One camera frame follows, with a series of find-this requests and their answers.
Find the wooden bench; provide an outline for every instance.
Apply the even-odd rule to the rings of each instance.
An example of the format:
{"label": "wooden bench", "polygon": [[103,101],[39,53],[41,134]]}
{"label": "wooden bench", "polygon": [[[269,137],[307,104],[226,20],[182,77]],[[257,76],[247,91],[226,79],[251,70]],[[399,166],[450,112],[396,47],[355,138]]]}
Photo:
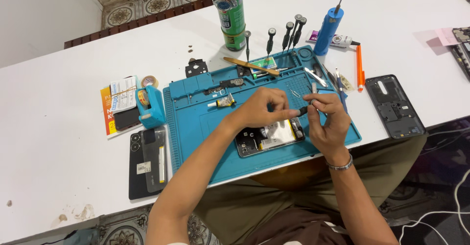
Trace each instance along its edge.
{"label": "wooden bench", "polygon": [[211,5],[212,5],[212,0],[198,0],[198,1],[191,2],[191,3],[187,3],[179,7],[171,8],[166,11],[162,11],[156,14],[151,14],[151,15],[147,15],[136,20],[132,20],[131,22],[121,24],[119,26],[107,28],[105,30],[95,32],[90,35],[86,35],[80,38],[67,41],[63,44],[63,48],[66,49],[66,48],[78,46],[81,44],[85,44],[87,42],[97,40],[99,38],[105,38],[105,37],[118,34],[118,33],[130,30],[130,29],[138,28],[141,26],[145,26],[147,24],[151,24],[151,23],[158,22],[164,19],[168,19],[177,15],[180,15],[180,14],[185,14],[185,13],[197,10],[197,9],[206,8]]}

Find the blue silicone repair mat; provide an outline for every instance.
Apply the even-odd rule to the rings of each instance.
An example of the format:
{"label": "blue silicone repair mat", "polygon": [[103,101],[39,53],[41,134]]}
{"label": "blue silicone repair mat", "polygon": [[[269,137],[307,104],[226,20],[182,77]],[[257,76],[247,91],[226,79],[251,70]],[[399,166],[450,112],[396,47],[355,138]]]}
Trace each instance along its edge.
{"label": "blue silicone repair mat", "polygon": [[[243,104],[258,87],[264,86],[284,90],[291,109],[299,109],[307,105],[302,98],[292,94],[290,89],[297,92],[301,97],[304,94],[312,93],[310,88],[315,80],[304,71],[304,67],[311,70],[313,64],[318,63],[312,48],[310,46],[300,47],[294,49],[294,52],[277,53],[273,57],[278,68],[294,68],[281,71],[277,78],[268,75],[254,80],[252,76],[244,76],[245,85],[225,88],[209,95],[203,94],[203,91],[218,87],[219,81],[239,78],[235,65],[212,73],[207,72],[179,80],[170,83],[169,87],[163,89],[166,119],[170,130],[173,173],[217,127],[223,117]],[[318,92],[334,92],[331,82],[326,77],[325,69],[321,68],[324,75],[323,79],[328,83],[328,87],[325,88],[317,83]],[[236,100],[235,106],[225,108],[207,106],[207,104],[215,102],[216,99],[227,96],[228,92],[232,93],[233,98]],[[306,134],[305,141],[244,158],[238,155],[235,141],[231,143],[217,165],[209,184],[247,175],[260,169],[270,168],[319,153],[320,151],[312,145],[308,137],[307,115],[299,117],[299,120]],[[321,114],[320,121],[324,123],[325,120],[326,117]],[[348,145],[360,140],[361,135],[354,123],[351,123],[345,144]]]}

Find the hand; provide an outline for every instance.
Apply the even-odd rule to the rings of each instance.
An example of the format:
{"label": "hand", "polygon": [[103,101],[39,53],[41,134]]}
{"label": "hand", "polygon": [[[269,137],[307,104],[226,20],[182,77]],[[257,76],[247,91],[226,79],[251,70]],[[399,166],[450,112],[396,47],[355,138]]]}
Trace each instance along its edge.
{"label": "hand", "polygon": [[[271,104],[274,112],[268,112]],[[260,128],[277,121],[297,116],[299,110],[290,110],[286,93],[277,88],[260,87],[237,110],[227,117],[237,129]]]}
{"label": "hand", "polygon": [[[329,164],[346,165],[349,162],[349,153],[344,146],[344,140],[351,124],[351,118],[344,111],[338,96],[334,93],[315,93],[304,95],[303,99],[308,102],[317,99],[313,105],[307,107],[308,122],[310,123],[309,136],[312,144],[323,153]],[[317,109],[327,114],[324,126],[320,123],[320,114]]]}

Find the brown shirt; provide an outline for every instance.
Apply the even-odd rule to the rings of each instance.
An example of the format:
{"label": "brown shirt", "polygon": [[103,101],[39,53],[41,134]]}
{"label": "brown shirt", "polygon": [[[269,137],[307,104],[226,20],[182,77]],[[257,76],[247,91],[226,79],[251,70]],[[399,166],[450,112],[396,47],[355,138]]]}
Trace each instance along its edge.
{"label": "brown shirt", "polygon": [[243,245],[349,245],[348,235],[335,232],[326,214],[307,209],[289,208],[274,215],[254,231]]}

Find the watch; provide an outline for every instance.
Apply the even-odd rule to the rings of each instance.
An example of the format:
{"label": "watch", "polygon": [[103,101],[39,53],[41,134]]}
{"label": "watch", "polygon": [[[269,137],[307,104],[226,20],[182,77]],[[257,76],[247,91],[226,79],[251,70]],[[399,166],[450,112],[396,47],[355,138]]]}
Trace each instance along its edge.
{"label": "watch", "polygon": [[329,164],[326,160],[325,160],[325,163],[326,165],[328,165],[328,168],[330,168],[331,170],[344,171],[344,170],[349,169],[353,165],[352,160],[353,160],[353,156],[349,153],[349,163],[344,166],[341,166],[341,167],[333,166]]}
{"label": "watch", "polygon": [[237,0],[212,0],[215,7],[222,12],[238,7]]}

